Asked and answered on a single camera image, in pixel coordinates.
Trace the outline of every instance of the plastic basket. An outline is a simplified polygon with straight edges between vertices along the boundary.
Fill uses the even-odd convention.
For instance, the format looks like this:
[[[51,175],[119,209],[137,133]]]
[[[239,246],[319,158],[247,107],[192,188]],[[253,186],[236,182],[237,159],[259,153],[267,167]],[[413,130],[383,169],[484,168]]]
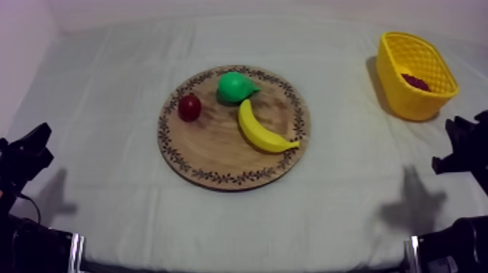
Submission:
[[[408,33],[388,32],[381,36],[376,69],[393,112],[412,121],[432,118],[459,92],[437,49]],[[422,79],[431,91],[409,85],[403,73]]]

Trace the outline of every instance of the toy banana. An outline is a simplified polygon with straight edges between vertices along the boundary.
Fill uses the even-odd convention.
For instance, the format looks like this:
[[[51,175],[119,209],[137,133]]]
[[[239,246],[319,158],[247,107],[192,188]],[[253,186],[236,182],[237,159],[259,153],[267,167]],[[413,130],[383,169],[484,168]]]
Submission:
[[[264,128],[256,120],[249,99],[245,99],[240,104],[239,126],[251,143],[267,152],[283,152],[300,145],[300,142],[298,141],[289,142],[279,134]]]

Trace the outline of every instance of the wooden plate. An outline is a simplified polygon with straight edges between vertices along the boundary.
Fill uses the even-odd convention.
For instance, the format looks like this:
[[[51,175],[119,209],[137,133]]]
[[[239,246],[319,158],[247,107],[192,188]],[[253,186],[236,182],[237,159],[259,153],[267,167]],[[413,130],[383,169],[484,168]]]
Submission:
[[[242,135],[238,106],[216,100],[220,76],[237,71],[261,91],[251,97],[258,121],[300,147],[280,154],[260,151]],[[202,102],[200,117],[191,123],[178,116],[178,101],[193,92]],[[308,108],[285,79],[261,68],[230,65],[212,68],[187,79],[161,110],[158,144],[166,162],[186,180],[211,190],[242,191],[264,186],[286,174],[304,154],[310,136]]]

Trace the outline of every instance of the white tablecloth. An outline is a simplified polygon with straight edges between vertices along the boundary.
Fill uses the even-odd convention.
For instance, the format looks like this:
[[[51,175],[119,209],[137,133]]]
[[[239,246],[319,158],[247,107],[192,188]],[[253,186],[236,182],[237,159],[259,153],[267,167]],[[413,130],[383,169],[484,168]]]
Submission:
[[[402,241],[488,212],[469,173],[436,176],[451,152],[446,118],[488,108],[488,51],[436,44],[460,93],[429,122],[381,107],[381,26],[317,17],[186,17],[62,37],[24,99],[9,140],[47,121],[53,164],[25,188],[43,223],[87,237],[99,261],[152,269],[273,272],[395,264]],[[158,114],[186,78],[245,64],[288,79],[312,117],[308,150],[278,182],[212,192],[162,158]],[[15,212],[35,217],[28,203]]]

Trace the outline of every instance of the red fruit in basket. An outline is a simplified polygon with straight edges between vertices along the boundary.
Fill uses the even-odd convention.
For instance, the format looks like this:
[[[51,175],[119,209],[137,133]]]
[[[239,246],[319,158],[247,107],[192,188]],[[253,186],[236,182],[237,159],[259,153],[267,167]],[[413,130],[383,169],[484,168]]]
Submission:
[[[428,84],[425,81],[420,80],[414,76],[408,74],[402,74],[402,77],[408,82],[409,85],[418,88],[420,90],[424,90],[430,92],[431,89],[428,87]]]
[[[190,93],[179,100],[179,117],[186,122],[194,121],[200,116],[202,104],[197,96]]]

